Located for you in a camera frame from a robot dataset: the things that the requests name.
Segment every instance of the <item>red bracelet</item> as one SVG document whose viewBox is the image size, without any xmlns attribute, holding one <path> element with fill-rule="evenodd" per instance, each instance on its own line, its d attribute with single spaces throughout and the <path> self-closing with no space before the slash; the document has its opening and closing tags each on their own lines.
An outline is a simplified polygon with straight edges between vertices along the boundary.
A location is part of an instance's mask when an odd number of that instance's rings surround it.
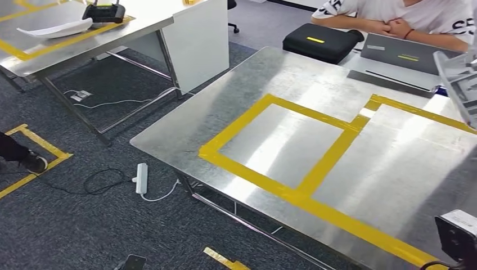
<svg viewBox="0 0 477 270">
<path fill-rule="evenodd" d="M 411 30 L 409 30 L 409 32 L 407 32 L 407 34 L 404 36 L 403 39 L 407 39 L 407 36 L 408 36 L 412 31 L 414 31 L 414 29 L 411 28 Z"/>
</svg>

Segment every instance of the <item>hand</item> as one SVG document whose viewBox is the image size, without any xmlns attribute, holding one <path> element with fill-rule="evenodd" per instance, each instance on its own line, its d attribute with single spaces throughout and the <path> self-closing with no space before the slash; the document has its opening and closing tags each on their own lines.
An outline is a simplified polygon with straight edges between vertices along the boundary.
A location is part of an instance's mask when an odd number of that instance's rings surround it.
<svg viewBox="0 0 477 270">
<path fill-rule="evenodd" d="M 387 35 L 389 37 L 394 37 L 393 34 L 389 33 L 389 31 L 391 30 L 391 26 L 385 24 L 382 21 L 366 20 L 364 22 L 363 30 L 368 33 L 375 33 L 380 35 Z"/>
<path fill-rule="evenodd" d="M 404 38 L 412 30 L 409 24 L 401 18 L 389 21 L 389 26 L 391 27 L 389 33 L 398 38 Z"/>
</svg>

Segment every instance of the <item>metal table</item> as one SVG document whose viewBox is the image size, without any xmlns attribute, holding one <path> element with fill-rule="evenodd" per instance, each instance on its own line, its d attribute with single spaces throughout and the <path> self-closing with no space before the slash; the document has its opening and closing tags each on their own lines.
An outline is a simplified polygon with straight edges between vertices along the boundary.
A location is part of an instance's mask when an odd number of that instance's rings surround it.
<svg viewBox="0 0 477 270">
<path fill-rule="evenodd" d="M 477 215 L 477 140 L 451 101 L 348 78 L 264 48 L 131 140 L 194 179 L 372 269 L 441 250 L 435 215 Z"/>
<path fill-rule="evenodd" d="M 13 81 L 14 77 L 40 80 L 102 142 L 109 144 L 109 140 L 103 133 L 171 92 L 175 91 L 178 96 L 181 96 L 161 29 L 174 22 L 173 14 L 183 8 L 183 4 L 181 1 L 171 1 L 167 4 L 148 0 L 122 0 L 121 4 L 125 5 L 127 15 L 133 20 L 124 25 L 106 26 L 96 34 L 90 30 L 87 34 L 73 37 L 42 40 L 31 38 L 16 30 L 17 28 L 36 30 L 79 20 L 83 16 L 86 4 L 87 1 L 84 0 L 2 1 L 0 3 L 0 65 L 3 69 L 0 69 L 0 75 L 20 91 L 21 88 Z M 161 46 L 158 50 L 161 50 L 164 55 L 170 75 L 108 52 L 124 43 L 154 32 L 157 33 Z M 48 79 L 48 76 L 56 70 L 61 70 L 75 62 L 86 61 L 105 52 L 171 80 L 174 87 L 165 91 L 160 90 L 159 95 L 152 98 L 152 101 L 144 103 L 103 130 L 98 130 L 73 106 L 70 100 Z"/>
</svg>

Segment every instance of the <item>person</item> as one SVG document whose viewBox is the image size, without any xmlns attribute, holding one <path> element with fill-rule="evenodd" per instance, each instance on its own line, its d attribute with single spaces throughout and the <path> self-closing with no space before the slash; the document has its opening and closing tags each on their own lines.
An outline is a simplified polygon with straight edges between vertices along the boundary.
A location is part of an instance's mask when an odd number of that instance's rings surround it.
<svg viewBox="0 0 477 270">
<path fill-rule="evenodd" d="M 472 45 L 475 31 L 470 0 L 329 0 L 312 23 L 462 52 Z"/>
<path fill-rule="evenodd" d="M 31 173 L 43 173 L 48 168 L 48 161 L 44 157 L 2 132 L 0 132 L 0 156 L 6 161 L 18 161 Z"/>
</svg>

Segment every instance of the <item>black cable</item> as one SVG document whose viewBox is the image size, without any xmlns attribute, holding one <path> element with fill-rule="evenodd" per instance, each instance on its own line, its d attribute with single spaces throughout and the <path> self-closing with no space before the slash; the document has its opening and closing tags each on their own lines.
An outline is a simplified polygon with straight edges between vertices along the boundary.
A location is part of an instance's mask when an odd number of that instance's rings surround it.
<svg viewBox="0 0 477 270">
<path fill-rule="evenodd" d="M 90 188 L 91 182 L 95 179 L 96 176 L 98 176 L 99 174 L 105 173 L 105 172 L 115 172 L 116 175 L 118 175 L 122 179 L 122 181 L 117 181 L 113 184 L 108 184 L 106 186 L 103 186 L 103 187 L 92 190 Z M 24 171 L 24 172 L 0 173 L 0 175 L 3 175 L 3 174 L 23 174 L 23 173 L 30 173 L 30 172 Z M 65 188 L 55 186 L 54 184 L 49 183 L 47 180 L 45 180 L 39 174 L 36 174 L 36 173 L 34 173 L 34 174 L 46 186 L 48 186 L 48 187 L 50 187 L 54 190 L 61 190 L 63 192 L 71 194 L 71 195 L 100 195 L 100 194 L 104 194 L 105 192 L 107 192 L 108 190 L 110 190 L 111 188 L 113 188 L 115 186 L 122 185 L 124 183 L 132 183 L 128 179 L 128 177 L 124 174 L 124 172 L 122 170 L 108 168 L 108 169 L 100 170 L 100 171 L 95 172 L 95 173 L 91 174 L 90 176 L 88 176 L 83 182 L 84 192 L 77 192 L 77 191 L 69 191 Z"/>
<path fill-rule="evenodd" d="M 426 264 L 424 264 L 422 267 L 421 267 L 421 270 L 426 270 L 428 267 L 431 267 L 431 266 L 445 266 L 445 267 L 448 267 L 449 270 L 461 270 L 461 269 L 465 269 L 465 265 L 463 262 L 460 262 L 458 263 L 457 265 L 451 265 L 451 264 L 448 264 L 448 263 L 445 263 L 445 262 L 441 262 L 439 260 L 436 260 L 436 261 L 433 261 L 433 262 L 428 262 Z"/>
</svg>

